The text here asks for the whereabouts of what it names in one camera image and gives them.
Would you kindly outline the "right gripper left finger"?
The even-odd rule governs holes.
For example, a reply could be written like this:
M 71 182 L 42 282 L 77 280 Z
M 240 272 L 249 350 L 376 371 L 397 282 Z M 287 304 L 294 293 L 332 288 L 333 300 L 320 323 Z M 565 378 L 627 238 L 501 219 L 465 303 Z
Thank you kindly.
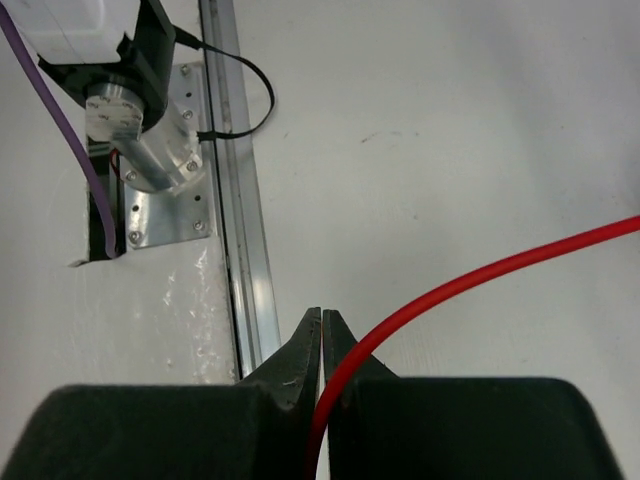
M 71 385 L 34 411 L 4 479 L 301 479 L 321 311 L 234 385 Z

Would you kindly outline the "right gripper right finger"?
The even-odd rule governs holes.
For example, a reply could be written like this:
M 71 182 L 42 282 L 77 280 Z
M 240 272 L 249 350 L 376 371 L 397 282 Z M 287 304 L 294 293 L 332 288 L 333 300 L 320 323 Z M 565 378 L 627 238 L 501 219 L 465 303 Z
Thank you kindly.
M 596 414 L 546 377 L 401 377 L 369 355 L 328 425 L 333 479 L 620 479 Z

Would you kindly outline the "red black headphones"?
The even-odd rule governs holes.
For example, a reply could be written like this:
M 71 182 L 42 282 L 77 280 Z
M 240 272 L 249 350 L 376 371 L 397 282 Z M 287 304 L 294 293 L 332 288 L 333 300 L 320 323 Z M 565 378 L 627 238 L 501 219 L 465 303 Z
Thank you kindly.
M 633 216 L 514 254 L 426 292 L 383 320 L 351 348 L 346 357 L 338 364 L 324 388 L 311 421 L 305 454 L 304 477 L 306 479 L 316 477 L 320 449 L 330 414 L 348 382 L 365 360 L 402 327 L 437 305 L 486 282 L 531 265 L 635 233 L 638 230 L 639 218 Z

